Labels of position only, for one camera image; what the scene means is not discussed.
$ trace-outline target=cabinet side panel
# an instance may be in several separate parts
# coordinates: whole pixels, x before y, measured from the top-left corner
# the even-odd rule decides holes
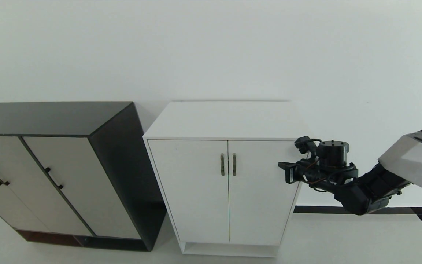
[[[133,103],[89,141],[148,250],[152,250],[166,207],[142,140]]]

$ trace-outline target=white cabinet door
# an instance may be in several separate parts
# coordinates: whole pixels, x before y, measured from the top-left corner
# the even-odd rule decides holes
[[[9,186],[4,184],[0,185],[0,217],[11,227],[17,229],[49,232],[47,227],[32,214]]]
[[[227,141],[148,140],[148,144],[179,239],[229,243]]]
[[[296,162],[302,157],[293,142],[229,141],[231,243],[280,244],[298,184],[285,182],[278,162]]]
[[[50,232],[90,236],[18,137],[0,137],[0,177]]]
[[[24,140],[96,235],[141,239],[87,138]]]

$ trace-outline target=beige cabinet door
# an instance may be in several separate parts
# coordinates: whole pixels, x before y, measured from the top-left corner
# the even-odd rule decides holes
[[[96,235],[141,239],[87,138],[24,140]]]
[[[49,232],[48,228],[11,191],[9,185],[2,184],[0,180],[0,217],[17,229]]]
[[[0,137],[0,178],[50,232],[91,235],[18,137]]]

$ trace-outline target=gray floor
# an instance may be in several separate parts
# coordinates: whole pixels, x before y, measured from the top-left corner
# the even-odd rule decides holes
[[[81,249],[25,242],[0,219],[0,263],[422,263],[415,215],[295,214],[276,259],[182,255],[166,217],[152,252]]]

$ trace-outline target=open bottom shelf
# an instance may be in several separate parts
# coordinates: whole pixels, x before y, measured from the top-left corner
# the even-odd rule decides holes
[[[209,254],[240,257],[276,257],[279,246],[190,243],[185,244],[183,254]]]

